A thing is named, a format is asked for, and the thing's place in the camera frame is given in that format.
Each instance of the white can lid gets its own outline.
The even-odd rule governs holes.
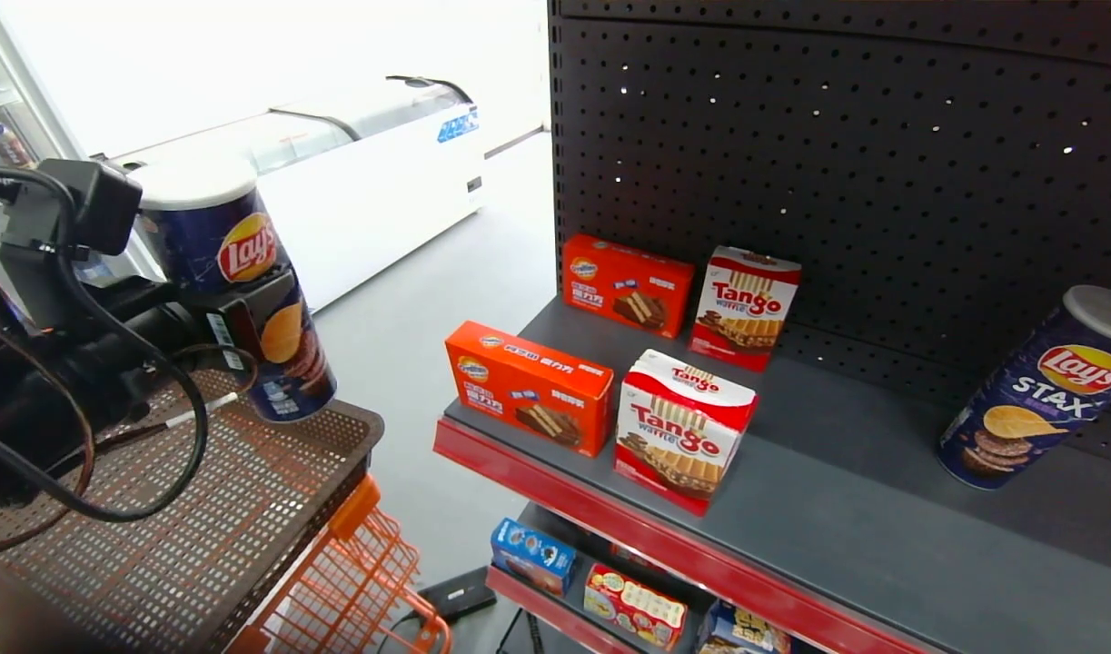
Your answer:
[[[149,211],[214,208],[257,187],[257,170],[239,158],[151,162],[128,177],[143,187],[139,208]]]
[[[1075,320],[1111,339],[1111,289],[1072,286],[1064,293],[1063,302]]]

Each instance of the red shelf edge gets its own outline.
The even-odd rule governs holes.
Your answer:
[[[450,417],[439,419],[434,452],[612,542],[637,547],[647,559],[822,650],[849,654],[938,652],[933,646],[904,641],[907,636],[891,633],[870,617],[832,601],[810,596],[772,572],[678,532],[650,514],[577,483],[533,456]]]
[[[559,630],[563,636],[579,642],[580,645],[587,646],[597,654],[633,654],[637,652],[624,642],[619,641],[618,637],[584,620],[579,613],[572,612],[567,606],[551,600],[546,593],[536,591],[498,567],[486,569],[486,586],[533,613],[540,621]]]

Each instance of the blue chip can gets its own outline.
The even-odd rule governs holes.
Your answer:
[[[143,190],[140,224],[170,282],[220,293],[290,265],[248,162],[153,162],[130,178]]]
[[[252,322],[259,328],[260,373],[257,384],[248,390],[248,399],[269,422],[309,417],[337,392],[337,379],[317,338],[297,274],[290,272],[276,284],[288,279],[290,286],[280,301],[252,308]]]
[[[1111,404],[1111,290],[1072,286],[939,442],[947,472],[994,490]]]

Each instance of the orange shopping cart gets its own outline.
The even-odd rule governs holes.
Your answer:
[[[450,653],[450,627],[410,588],[418,551],[401,540],[398,522],[377,509],[380,497],[372,476],[364,476],[237,636],[232,654],[336,654],[386,645],[390,652]],[[419,620],[410,641],[393,632],[404,622],[391,620],[398,608]]]

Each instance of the chest freezer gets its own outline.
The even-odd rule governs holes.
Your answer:
[[[354,83],[113,161],[251,162],[318,311],[479,211],[484,152],[466,93],[412,78]]]

